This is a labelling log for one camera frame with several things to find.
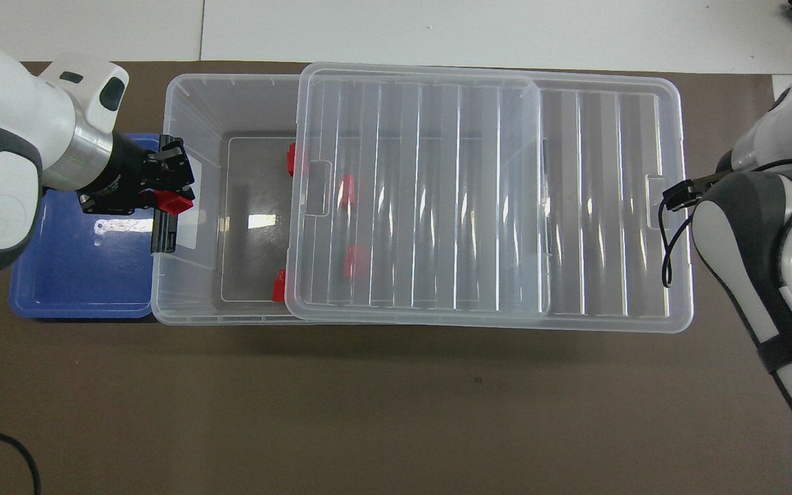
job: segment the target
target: red clip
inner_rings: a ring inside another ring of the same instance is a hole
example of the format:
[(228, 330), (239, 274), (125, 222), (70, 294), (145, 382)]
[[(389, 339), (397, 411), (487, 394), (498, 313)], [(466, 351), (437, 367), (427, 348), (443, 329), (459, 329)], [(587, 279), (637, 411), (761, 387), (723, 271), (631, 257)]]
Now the red clip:
[(356, 206), (356, 182), (349, 173), (345, 173), (342, 176), (338, 189), (338, 198), (341, 206)]
[(166, 211), (170, 213), (170, 215), (179, 215), (185, 210), (188, 210), (195, 203), (189, 200), (186, 197), (180, 197), (180, 195), (174, 193), (173, 191), (151, 191), (155, 195), (155, 200), (157, 201), (157, 209), (161, 211)]
[(289, 177), (295, 175), (295, 143), (289, 145), (289, 152), (286, 153), (286, 171)]
[(271, 300), (274, 302), (286, 301), (286, 270), (281, 269), (277, 272), (274, 279), (274, 289), (271, 291)]

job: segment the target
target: white surface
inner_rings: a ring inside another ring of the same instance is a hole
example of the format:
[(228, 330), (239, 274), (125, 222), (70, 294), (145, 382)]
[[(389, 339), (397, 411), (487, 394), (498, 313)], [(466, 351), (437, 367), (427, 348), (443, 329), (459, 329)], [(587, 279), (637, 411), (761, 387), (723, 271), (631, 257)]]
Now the white surface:
[(783, 13), (784, 4), (0, 2), (0, 48), (25, 61), (76, 51), (115, 61), (202, 58), (792, 74), (792, 20)]
[(201, 57), (792, 73), (792, 20), (784, 4), (206, 0)]
[(0, 2), (0, 48), (22, 61), (196, 60), (204, 0)]
[(39, 205), (39, 173), (14, 153), (0, 153), (0, 250), (26, 238)]

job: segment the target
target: clear plastic lid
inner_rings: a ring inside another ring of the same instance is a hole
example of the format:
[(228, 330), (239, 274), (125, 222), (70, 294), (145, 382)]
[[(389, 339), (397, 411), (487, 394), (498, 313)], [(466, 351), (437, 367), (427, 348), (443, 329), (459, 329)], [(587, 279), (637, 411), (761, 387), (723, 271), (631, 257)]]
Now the clear plastic lid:
[(286, 304), (310, 320), (679, 331), (688, 250), (666, 292), (651, 219), (683, 175), (661, 79), (316, 63), (299, 82)]

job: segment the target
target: brown tabletop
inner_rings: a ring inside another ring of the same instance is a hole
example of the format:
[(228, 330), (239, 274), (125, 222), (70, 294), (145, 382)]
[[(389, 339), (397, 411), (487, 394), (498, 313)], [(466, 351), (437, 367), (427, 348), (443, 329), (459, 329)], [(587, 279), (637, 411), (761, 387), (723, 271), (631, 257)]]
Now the brown tabletop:
[[(123, 66), (117, 128), (158, 132), (177, 74), (304, 65)], [(768, 76), (663, 76), (692, 176), (772, 103)], [(792, 494), (792, 414), (692, 262), (679, 335), (42, 322), (3, 272), (0, 431), (47, 493)], [(0, 493), (30, 488), (0, 445)]]

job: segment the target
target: red latch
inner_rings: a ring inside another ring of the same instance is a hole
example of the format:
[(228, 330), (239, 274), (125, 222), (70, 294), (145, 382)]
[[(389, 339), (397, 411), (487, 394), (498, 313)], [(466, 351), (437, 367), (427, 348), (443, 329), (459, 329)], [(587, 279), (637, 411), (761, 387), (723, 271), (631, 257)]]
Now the red latch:
[(289, 145), (289, 152), (286, 153), (286, 171), (289, 177), (295, 175), (295, 143)]
[(183, 211), (188, 210), (195, 205), (193, 201), (186, 197), (180, 197), (180, 195), (174, 193), (173, 191), (151, 192), (155, 195), (157, 209), (166, 211), (167, 213), (170, 213), (170, 215), (179, 215), (179, 213), (182, 213)]
[(271, 291), (271, 300), (274, 302), (286, 301), (286, 270), (281, 269), (277, 272), (274, 279), (274, 289)]

